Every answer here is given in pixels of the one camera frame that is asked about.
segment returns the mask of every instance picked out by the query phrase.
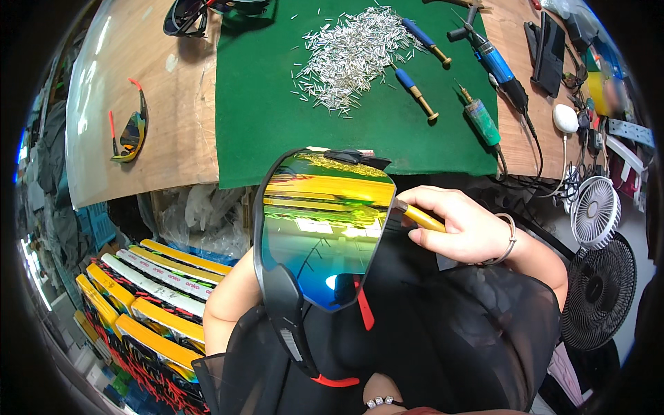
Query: fan grille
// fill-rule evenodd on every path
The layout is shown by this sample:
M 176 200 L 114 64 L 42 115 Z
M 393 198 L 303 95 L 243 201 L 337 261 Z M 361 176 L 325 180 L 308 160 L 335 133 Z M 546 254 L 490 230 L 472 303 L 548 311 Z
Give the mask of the fan grille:
M 588 179 L 574 208 L 572 231 L 581 247 L 601 249 L 613 238 L 620 222 L 620 199 L 605 177 Z
M 562 337 L 576 349 L 597 349 L 614 336 L 634 300 L 634 253 L 627 240 L 616 233 L 600 250 L 580 249 L 567 274 Z

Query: wooden workbench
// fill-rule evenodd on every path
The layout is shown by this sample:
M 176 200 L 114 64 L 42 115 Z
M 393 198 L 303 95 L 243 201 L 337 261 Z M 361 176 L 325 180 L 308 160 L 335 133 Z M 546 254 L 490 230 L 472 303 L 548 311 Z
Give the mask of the wooden workbench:
M 67 103 L 67 174 L 72 205 L 219 180 L 214 138 L 216 43 L 220 18 L 210 14 L 207 39 L 166 36 L 162 25 L 173 0 L 104 0 L 72 73 Z M 482 17 L 489 40 L 501 51 L 530 98 L 529 113 L 544 153 L 543 177 L 560 177 L 562 134 L 555 129 L 555 104 L 571 105 L 564 86 L 558 98 L 533 91 L 533 72 L 524 21 L 539 24 L 529 0 L 484 0 L 493 10 Z M 574 73 L 566 57 L 565 71 Z M 110 161 L 108 112 L 119 135 L 138 111 L 138 80 L 149 108 L 147 139 L 136 160 Z M 510 174 L 537 173 L 537 149 L 516 113 L 499 96 L 501 146 Z M 568 140 L 568 156 L 578 158 L 578 140 Z
M 530 82 L 533 66 L 523 23 L 533 21 L 540 26 L 541 12 L 535 10 L 530 0 L 483 0 L 483 4 L 493 8 L 481 12 L 487 36 L 503 55 L 528 94 L 528 114 L 537 132 L 544 156 L 542 177 L 559 179 L 562 173 L 562 133 L 553 124 L 552 112 L 556 104 L 571 107 L 574 107 L 574 104 L 567 98 L 568 89 L 564 85 L 560 85 L 558 97 L 554 100 L 547 96 L 546 92 L 533 88 Z M 564 29 L 562 20 L 558 16 L 551 12 L 547 13 Z M 563 72 L 575 73 L 574 63 L 567 53 Z M 585 96 L 590 96 L 587 89 L 584 89 L 584 93 Z M 532 141 L 530 132 L 527 132 L 527 127 L 521 126 L 518 113 L 501 94 L 498 95 L 498 130 L 509 174 L 535 176 L 539 167 L 537 147 Z M 576 164 L 579 150 L 577 136 L 568 137 L 568 163 L 573 161 Z

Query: iridescent lens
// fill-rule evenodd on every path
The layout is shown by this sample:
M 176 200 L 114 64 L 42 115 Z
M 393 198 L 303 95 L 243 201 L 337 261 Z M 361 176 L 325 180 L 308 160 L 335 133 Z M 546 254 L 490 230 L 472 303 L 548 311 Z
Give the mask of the iridescent lens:
M 283 264 L 310 302 L 333 311 L 357 296 L 396 187 L 383 171 L 327 159 L 287 157 L 266 187 L 262 259 Z

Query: black sheer top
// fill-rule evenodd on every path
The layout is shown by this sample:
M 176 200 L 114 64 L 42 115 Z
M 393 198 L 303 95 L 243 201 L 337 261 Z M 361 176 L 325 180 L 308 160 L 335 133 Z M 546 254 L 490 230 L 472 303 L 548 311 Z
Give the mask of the black sheer top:
M 305 306 L 305 332 L 331 388 L 290 364 L 262 306 L 235 327 L 226 353 L 193 361 L 211 415 L 362 414 L 373 373 L 394 380 L 407 408 L 527 411 L 560 334 L 553 291 L 499 266 L 439 272 L 435 254 L 389 221 L 365 283 L 376 323 L 358 305 Z

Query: hand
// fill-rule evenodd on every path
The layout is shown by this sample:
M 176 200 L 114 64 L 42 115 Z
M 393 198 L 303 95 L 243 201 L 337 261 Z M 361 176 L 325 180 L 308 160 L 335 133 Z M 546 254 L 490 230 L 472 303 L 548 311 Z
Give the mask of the hand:
M 397 196 L 424 210 L 432 210 L 445 220 L 448 233 L 411 230 L 410 239 L 417 245 L 451 260 L 476 264 L 498 258 L 509 245 L 510 228 L 459 190 L 419 186 Z

